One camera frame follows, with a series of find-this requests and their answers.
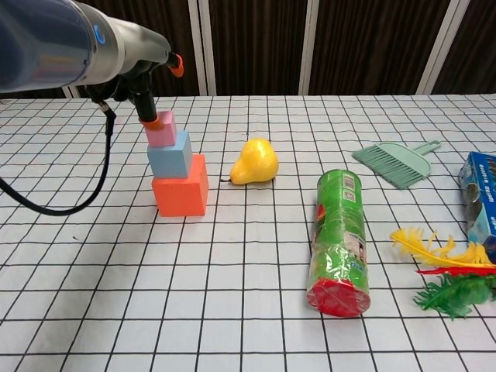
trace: grid pattern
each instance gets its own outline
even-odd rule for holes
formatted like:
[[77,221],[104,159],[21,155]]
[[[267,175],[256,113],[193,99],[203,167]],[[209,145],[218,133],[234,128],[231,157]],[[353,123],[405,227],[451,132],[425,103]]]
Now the grid pattern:
[[[203,217],[157,215],[146,136],[129,103],[95,203],[37,215],[0,195],[0,371],[470,371],[496,364],[496,304],[451,321],[419,309],[418,264],[398,227],[466,246],[456,175],[496,151],[496,95],[157,99],[207,160]],[[86,99],[0,103],[0,175],[34,202],[70,207],[95,188],[105,117]],[[281,162],[269,184],[222,180],[247,138]],[[441,140],[432,175],[398,191],[351,153],[378,141]],[[316,182],[347,168],[363,183],[372,305],[356,319],[310,309]]]

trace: robotic arm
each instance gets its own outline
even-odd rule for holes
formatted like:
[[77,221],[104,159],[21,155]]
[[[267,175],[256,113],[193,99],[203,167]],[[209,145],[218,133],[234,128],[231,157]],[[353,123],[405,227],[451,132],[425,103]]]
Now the robotic arm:
[[108,17],[72,0],[0,1],[0,93],[80,84],[107,116],[105,162],[85,202],[67,210],[32,203],[0,178],[19,203],[47,215],[70,215],[90,205],[109,167],[114,112],[105,103],[129,99],[143,124],[158,120],[151,72],[165,64],[176,77],[184,68],[165,37],[135,23]]

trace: blue block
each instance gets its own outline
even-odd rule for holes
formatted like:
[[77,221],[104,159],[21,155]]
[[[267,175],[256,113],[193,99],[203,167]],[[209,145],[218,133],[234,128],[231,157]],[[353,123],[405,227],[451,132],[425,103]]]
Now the blue block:
[[188,131],[177,131],[175,145],[148,146],[147,153],[153,176],[157,178],[188,178],[193,161]]

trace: pringles can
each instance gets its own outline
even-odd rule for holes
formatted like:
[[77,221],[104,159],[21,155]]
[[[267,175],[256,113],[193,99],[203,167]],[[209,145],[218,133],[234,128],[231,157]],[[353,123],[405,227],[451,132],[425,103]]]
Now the pringles can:
[[370,307],[360,179],[331,170],[317,188],[308,303],[327,315],[358,316]]

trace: yellow feather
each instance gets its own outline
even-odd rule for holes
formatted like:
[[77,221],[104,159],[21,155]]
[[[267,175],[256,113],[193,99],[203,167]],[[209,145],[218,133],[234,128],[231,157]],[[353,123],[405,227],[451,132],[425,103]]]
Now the yellow feather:
[[479,243],[469,243],[465,253],[448,257],[456,247],[452,236],[448,243],[437,249],[432,249],[432,241],[436,238],[434,232],[427,242],[423,242],[424,232],[421,229],[399,229],[391,234],[393,246],[400,245],[400,251],[410,253],[416,260],[436,267],[491,267],[496,268],[487,257],[484,246]]

